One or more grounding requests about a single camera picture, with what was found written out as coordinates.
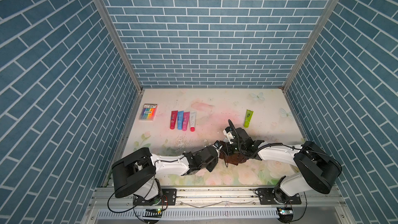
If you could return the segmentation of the brown wiping cloth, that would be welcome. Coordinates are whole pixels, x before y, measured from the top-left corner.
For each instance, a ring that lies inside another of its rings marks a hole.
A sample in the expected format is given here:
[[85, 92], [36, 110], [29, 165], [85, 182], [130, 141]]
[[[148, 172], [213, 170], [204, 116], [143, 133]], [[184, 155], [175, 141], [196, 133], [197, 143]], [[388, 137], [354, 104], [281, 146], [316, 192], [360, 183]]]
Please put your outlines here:
[[226, 153], [223, 150], [219, 151], [219, 158], [224, 160], [226, 164], [233, 164], [235, 166], [243, 164], [247, 161], [247, 159], [240, 152]]

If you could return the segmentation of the green toothpaste tube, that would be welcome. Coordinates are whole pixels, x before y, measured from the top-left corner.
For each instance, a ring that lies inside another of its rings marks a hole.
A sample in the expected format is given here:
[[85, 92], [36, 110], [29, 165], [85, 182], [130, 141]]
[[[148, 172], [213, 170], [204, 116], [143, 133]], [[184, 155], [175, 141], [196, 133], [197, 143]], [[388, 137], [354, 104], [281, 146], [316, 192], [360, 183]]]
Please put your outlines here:
[[245, 115], [245, 120], [244, 120], [244, 127], [245, 128], [249, 127], [251, 119], [252, 119], [252, 116], [253, 116], [253, 113], [254, 112], [251, 111], [251, 110], [246, 110], [246, 115]]

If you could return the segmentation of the white pink-capped toothpaste tube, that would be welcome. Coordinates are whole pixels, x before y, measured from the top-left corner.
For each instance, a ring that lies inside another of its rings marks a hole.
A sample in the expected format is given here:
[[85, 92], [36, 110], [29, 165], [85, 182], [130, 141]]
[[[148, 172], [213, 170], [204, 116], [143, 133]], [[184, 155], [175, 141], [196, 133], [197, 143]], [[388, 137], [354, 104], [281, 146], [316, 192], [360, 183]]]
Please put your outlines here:
[[197, 112], [190, 112], [190, 131], [194, 132], [195, 131], [195, 125], [196, 125], [196, 117], [197, 117]]

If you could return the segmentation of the magenta toothpaste tube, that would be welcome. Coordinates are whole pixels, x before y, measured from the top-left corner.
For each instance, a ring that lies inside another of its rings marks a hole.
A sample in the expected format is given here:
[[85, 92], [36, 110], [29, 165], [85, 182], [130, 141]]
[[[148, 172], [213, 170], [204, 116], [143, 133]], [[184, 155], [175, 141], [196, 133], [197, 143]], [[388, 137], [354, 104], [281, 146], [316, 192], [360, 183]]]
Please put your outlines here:
[[190, 119], [190, 112], [184, 112], [183, 113], [183, 121], [182, 121], [182, 130], [183, 131], [187, 131], [189, 119]]

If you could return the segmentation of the blue toothpaste tube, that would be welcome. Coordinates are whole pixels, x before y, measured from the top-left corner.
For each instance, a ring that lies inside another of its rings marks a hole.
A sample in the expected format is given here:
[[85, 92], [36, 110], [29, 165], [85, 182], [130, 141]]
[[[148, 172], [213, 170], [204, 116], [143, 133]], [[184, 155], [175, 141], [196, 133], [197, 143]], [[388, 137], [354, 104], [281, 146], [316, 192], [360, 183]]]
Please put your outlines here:
[[182, 130], [184, 111], [178, 111], [177, 113], [177, 129]]

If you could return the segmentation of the red toothpaste tube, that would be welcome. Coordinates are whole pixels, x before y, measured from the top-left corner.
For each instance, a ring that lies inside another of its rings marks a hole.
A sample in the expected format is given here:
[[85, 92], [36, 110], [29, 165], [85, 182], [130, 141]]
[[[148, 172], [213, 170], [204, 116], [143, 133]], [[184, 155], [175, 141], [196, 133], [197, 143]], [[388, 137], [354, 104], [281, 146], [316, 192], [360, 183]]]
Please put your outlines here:
[[171, 112], [170, 129], [174, 130], [176, 126], [178, 111]]

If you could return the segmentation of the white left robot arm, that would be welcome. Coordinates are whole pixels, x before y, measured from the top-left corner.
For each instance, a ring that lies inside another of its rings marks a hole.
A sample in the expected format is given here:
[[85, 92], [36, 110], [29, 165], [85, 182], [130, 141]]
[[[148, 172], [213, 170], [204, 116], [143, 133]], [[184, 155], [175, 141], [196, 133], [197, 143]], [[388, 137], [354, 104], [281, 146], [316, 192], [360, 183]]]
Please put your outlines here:
[[137, 195], [152, 201], [162, 194], [157, 176], [188, 176], [202, 169], [212, 172], [218, 158], [219, 152], [214, 146], [179, 156], [160, 156], [151, 153], [148, 147], [140, 148], [112, 165], [115, 197]]

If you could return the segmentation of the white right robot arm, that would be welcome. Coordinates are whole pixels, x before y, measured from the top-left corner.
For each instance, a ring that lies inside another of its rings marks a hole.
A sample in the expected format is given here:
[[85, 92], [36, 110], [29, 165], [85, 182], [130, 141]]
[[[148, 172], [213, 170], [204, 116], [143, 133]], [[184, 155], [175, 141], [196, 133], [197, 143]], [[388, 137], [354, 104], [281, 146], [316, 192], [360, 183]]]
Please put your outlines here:
[[309, 190], [327, 195], [342, 172], [340, 163], [311, 141], [296, 146], [266, 144], [262, 140], [254, 141], [244, 129], [235, 128], [232, 123], [223, 133], [226, 139], [220, 157], [227, 163], [239, 165], [248, 160], [259, 160], [297, 168], [293, 175], [283, 174], [275, 185], [272, 194], [279, 203]]

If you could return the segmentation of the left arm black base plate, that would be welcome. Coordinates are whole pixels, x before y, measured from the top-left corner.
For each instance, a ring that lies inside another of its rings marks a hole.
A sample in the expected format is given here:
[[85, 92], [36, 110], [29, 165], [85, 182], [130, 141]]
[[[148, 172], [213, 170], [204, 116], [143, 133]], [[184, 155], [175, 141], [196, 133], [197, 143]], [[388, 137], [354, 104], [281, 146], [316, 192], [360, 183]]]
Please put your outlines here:
[[153, 206], [153, 205], [175, 205], [177, 197], [177, 189], [176, 188], [166, 188], [162, 189], [162, 193], [158, 194], [152, 200], [144, 200], [143, 197], [135, 196], [134, 197], [134, 205], [135, 206]]

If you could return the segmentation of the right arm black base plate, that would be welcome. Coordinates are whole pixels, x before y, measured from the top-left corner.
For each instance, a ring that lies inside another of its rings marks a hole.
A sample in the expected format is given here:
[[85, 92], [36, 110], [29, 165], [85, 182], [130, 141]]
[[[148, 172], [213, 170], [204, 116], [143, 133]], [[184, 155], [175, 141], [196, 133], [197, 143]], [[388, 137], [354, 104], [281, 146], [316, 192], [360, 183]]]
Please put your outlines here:
[[290, 197], [283, 191], [274, 191], [273, 188], [258, 188], [255, 190], [261, 205], [300, 205], [302, 204], [299, 194]]

